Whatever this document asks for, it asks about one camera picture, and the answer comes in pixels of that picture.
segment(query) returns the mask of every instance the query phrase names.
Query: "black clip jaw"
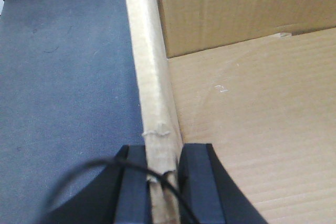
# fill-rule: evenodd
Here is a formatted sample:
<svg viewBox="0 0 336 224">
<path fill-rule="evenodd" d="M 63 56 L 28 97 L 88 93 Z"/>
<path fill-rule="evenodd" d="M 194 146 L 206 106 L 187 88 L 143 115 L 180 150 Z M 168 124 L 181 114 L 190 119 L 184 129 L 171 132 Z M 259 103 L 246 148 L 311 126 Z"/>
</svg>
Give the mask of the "black clip jaw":
<svg viewBox="0 0 336 224">
<path fill-rule="evenodd" d="M 117 157 L 147 167 L 144 146 L 125 145 Z M 108 166 L 77 195 L 50 212 L 43 224 L 151 224 L 146 180 L 142 172 Z"/>
<path fill-rule="evenodd" d="M 185 144 L 180 191 L 201 224 L 266 224 L 220 163 L 212 144 Z M 184 222 L 191 223 L 182 212 Z"/>
<path fill-rule="evenodd" d="M 123 146 L 117 154 L 146 167 L 144 146 Z M 201 224 L 266 224 L 221 165 L 211 144 L 185 144 L 179 188 Z M 182 223 L 191 223 L 181 208 Z M 52 211 L 43 224 L 151 224 L 146 174 L 106 167 L 81 192 Z"/>
</svg>

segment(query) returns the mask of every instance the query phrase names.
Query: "brown cardboard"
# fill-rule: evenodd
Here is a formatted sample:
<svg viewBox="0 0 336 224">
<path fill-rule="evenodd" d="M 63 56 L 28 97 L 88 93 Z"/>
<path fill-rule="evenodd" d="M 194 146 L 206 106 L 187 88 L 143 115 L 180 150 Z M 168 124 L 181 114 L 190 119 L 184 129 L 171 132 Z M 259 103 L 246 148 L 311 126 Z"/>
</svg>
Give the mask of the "brown cardboard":
<svg viewBox="0 0 336 224">
<path fill-rule="evenodd" d="M 270 224 L 336 223 L 336 28 L 169 63 L 184 142 L 213 143 Z"/>
<path fill-rule="evenodd" d="M 336 0 L 159 0 L 168 57 L 336 26 Z"/>
<path fill-rule="evenodd" d="M 133 57 L 139 86 L 143 137 L 148 166 L 159 173 L 171 171 L 175 183 L 176 163 L 182 145 L 170 83 L 156 0 L 126 0 Z M 151 181 L 154 223 L 179 223 L 177 201 L 161 184 Z"/>
</svg>

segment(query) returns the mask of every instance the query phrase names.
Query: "cardboard edge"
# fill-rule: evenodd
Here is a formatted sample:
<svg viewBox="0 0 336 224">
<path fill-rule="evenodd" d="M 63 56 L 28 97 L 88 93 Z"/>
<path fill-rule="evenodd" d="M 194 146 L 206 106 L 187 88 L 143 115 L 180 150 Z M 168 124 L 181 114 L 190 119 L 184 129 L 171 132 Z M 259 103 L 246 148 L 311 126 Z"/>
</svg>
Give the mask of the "cardboard edge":
<svg viewBox="0 0 336 224">
<path fill-rule="evenodd" d="M 182 138 L 173 98 L 157 0 L 126 0 L 148 166 L 163 174 L 176 165 Z M 179 223 L 177 201 L 151 181 L 154 223 Z"/>
</svg>

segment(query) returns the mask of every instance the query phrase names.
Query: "gray fabric surface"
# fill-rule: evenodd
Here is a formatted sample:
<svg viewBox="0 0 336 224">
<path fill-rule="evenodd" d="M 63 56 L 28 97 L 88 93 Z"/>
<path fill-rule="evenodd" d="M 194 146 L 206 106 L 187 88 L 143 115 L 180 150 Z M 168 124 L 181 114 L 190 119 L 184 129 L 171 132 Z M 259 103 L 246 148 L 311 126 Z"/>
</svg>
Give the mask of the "gray fabric surface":
<svg viewBox="0 0 336 224">
<path fill-rule="evenodd" d="M 143 144 L 125 0 L 6 0 L 0 74 L 0 223 L 31 223 L 74 164 Z"/>
</svg>

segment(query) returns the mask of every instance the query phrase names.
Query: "black wire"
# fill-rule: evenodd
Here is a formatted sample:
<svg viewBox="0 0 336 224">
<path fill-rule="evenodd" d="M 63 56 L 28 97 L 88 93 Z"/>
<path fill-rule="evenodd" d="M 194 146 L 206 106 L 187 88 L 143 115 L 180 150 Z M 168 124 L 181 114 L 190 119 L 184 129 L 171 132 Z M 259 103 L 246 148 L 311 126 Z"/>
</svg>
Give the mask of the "black wire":
<svg viewBox="0 0 336 224">
<path fill-rule="evenodd" d="M 55 203 L 56 199 L 58 198 L 58 196 L 60 195 L 60 193 L 64 190 L 64 188 L 70 182 L 72 182 L 75 178 L 77 178 L 80 174 L 84 173 L 88 169 L 92 169 L 92 168 L 95 168 L 95 167 L 98 167 L 98 166 L 106 166 L 106 165 L 117 165 L 117 166 L 120 166 L 120 167 L 129 168 L 129 169 L 140 171 L 140 172 L 145 173 L 145 174 L 152 175 L 158 181 L 160 181 L 160 183 L 163 187 L 168 188 L 168 190 L 173 193 L 173 195 L 178 199 L 180 204 L 185 209 L 186 213 L 188 214 L 188 216 L 190 217 L 192 222 L 194 224 L 200 224 L 200 221 L 195 216 L 195 214 L 193 213 L 192 209 L 189 207 L 186 200 L 179 193 L 179 191 L 177 191 L 176 188 L 166 179 L 166 177 L 164 175 L 159 174 L 159 173 L 157 173 L 157 172 L 155 172 L 155 171 L 153 171 L 153 170 L 151 170 L 147 167 L 140 166 L 138 164 L 129 162 L 126 159 L 119 158 L 119 157 L 115 157 L 113 159 L 103 159 L 103 158 L 102 159 L 94 159 L 94 160 L 85 162 L 83 164 L 80 164 L 80 165 L 74 167 L 73 169 L 71 169 L 70 171 L 68 171 L 57 182 L 55 187 L 50 191 L 49 196 L 46 198 L 46 201 L 45 201 L 45 203 L 43 205 L 43 208 L 42 208 L 42 213 L 41 213 L 42 218 L 41 219 L 46 220 L 48 218 L 49 210 L 54 205 L 54 203 Z"/>
</svg>

